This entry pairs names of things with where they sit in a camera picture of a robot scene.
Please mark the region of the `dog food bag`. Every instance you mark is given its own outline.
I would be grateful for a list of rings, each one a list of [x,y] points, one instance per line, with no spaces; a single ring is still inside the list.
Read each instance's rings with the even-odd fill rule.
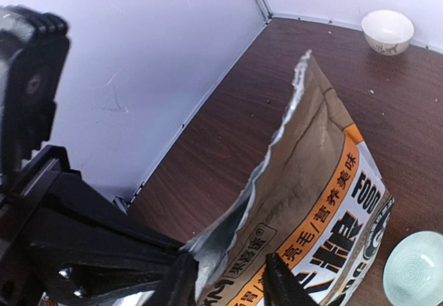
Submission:
[[[319,305],[345,305],[379,250],[394,199],[311,51],[263,161],[233,205],[190,240],[198,305],[263,305],[277,253]]]

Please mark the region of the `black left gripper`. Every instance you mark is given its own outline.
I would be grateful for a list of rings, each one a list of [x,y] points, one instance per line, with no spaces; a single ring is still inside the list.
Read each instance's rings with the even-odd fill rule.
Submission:
[[[181,243],[140,225],[45,147],[1,196],[1,304],[99,305],[153,290]]]

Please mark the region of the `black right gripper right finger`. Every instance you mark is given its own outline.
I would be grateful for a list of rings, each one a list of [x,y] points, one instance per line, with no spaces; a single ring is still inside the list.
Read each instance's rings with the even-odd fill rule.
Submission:
[[[277,253],[267,254],[265,265],[265,306],[318,306]]]

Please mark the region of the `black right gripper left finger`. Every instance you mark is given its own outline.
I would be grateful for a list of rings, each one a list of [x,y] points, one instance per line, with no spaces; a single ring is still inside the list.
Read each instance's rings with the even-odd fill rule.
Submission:
[[[181,253],[152,294],[152,305],[196,305],[198,266],[191,254]]]

